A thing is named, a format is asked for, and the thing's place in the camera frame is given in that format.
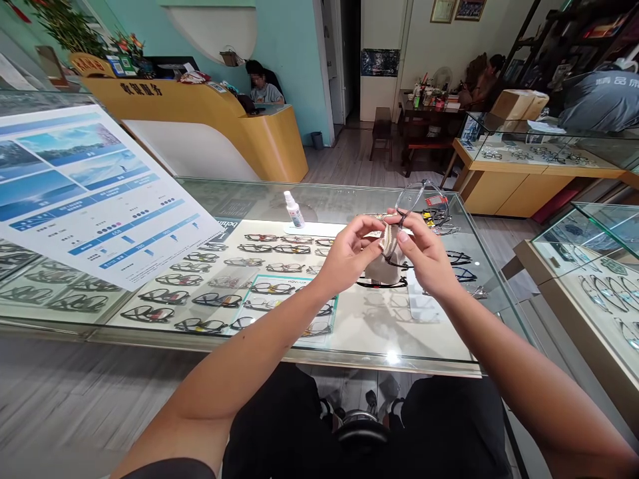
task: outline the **hanging ornament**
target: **hanging ornament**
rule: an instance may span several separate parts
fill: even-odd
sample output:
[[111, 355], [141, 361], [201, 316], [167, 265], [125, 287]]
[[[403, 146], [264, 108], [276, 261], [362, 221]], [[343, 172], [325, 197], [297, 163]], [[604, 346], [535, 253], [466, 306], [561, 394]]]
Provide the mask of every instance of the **hanging ornament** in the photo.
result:
[[20, 17], [24, 23], [31, 23], [31, 20], [29, 20], [28, 16], [22, 13], [22, 10], [16, 7], [11, 0], [5, 0], [5, 3], [13, 9], [15, 14]]

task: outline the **landscape photo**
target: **landscape photo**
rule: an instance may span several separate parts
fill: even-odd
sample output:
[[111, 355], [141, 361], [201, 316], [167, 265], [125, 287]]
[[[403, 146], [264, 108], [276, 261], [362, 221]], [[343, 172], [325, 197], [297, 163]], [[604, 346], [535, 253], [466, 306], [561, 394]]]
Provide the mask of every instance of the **landscape photo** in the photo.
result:
[[0, 141], [0, 182], [51, 167], [12, 141]]
[[25, 136], [22, 145], [54, 166], [123, 150], [125, 146], [100, 123]]
[[148, 171], [148, 168], [132, 152], [124, 150], [72, 163], [61, 170], [86, 189], [96, 190]]
[[0, 188], [0, 221], [16, 218], [86, 192], [55, 170], [6, 182]]

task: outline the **wooden floor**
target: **wooden floor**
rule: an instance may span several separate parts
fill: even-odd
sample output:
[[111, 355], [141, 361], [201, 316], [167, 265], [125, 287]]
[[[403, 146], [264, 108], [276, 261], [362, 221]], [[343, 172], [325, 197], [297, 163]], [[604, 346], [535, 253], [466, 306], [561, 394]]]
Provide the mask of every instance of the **wooden floor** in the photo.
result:
[[[306, 150], [305, 182], [402, 187], [410, 179], [384, 154], [368, 160], [370, 130], [341, 131], [335, 148]], [[497, 267], [512, 248], [532, 238], [528, 220], [475, 218]], [[511, 280], [519, 299], [536, 293], [523, 272]], [[0, 338], [0, 477], [2, 479], [97, 479], [108, 475], [180, 381], [201, 360], [199, 353], [35, 339]], [[365, 394], [378, 404], [405, 396], [420, 376], [370, 370], [302, 366], [316, 378], [321, 397], [345, 410], [366, 409]], [[513, 455], [509, 452], [511, 464]]]

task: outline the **black hair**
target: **black hair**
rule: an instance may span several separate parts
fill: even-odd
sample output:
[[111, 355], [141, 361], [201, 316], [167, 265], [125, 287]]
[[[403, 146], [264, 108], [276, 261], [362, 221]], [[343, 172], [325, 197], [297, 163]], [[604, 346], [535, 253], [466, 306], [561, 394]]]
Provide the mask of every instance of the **black hair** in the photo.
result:
[[489, 62], [491, 66], [495, 69], [495, 73], [497, 73], [503, 68], [504, 63], [506, 62], [506, 57], [504, 57], [503, 55], [493, 55], [491, 56], [491, 59], [489, 60]]
[[246, 62], [246, 72], [249, 75], [264, 75], [266, 73], [262, 64], [257, 60]]

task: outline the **bottle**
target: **bottle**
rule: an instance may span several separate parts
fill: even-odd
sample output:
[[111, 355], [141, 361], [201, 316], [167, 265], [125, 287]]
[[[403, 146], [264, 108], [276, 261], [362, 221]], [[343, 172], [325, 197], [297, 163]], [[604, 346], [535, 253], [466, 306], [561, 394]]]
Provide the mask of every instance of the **bottle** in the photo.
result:
[[293, 220], [293, 225], [295, 225], [296, 228], [303, 228], [306, 223], [304, 223], [300, 205], [295, 203], [291, 192], [284, 192], [284, 198], [286, 199], [286, 210], [291, 216], [291, 220]]

